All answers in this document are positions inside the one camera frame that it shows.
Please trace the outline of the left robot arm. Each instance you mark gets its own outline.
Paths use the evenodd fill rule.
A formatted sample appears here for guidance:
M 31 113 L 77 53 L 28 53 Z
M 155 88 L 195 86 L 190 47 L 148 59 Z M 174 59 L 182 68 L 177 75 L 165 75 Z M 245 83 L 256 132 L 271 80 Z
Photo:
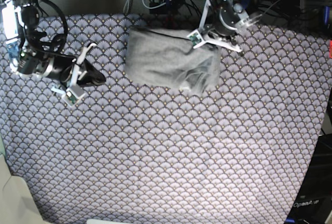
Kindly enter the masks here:
M 255 25 L 261 16 L 254 0 L 205 0 L 199 26 L 187 38 L 194 49 L 209 44 L 241 53 L 235 37 Z

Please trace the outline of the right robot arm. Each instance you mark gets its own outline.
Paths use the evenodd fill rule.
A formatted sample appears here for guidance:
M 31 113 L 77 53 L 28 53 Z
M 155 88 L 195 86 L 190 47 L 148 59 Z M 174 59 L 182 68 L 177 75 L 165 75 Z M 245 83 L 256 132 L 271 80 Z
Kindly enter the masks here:
M 44 11 L 39 2 L 53 8 L 59 15 L 63 32 L 44 41 L 46 32 L 37 30 Z M 69 107 L 85 96 L 84 88 L 105 84 L 105 76 L 87 59 L 96 46 L 83 47 L 78 57 L 65 55 L 62 50 L 68 36 L 68 24 L 62 10 L 50 0 L 1 0 L 1 15 L 9 53 L 10 69 L 21 77 L 36 76 L 58 82 L 52 92 L 58 94 Z

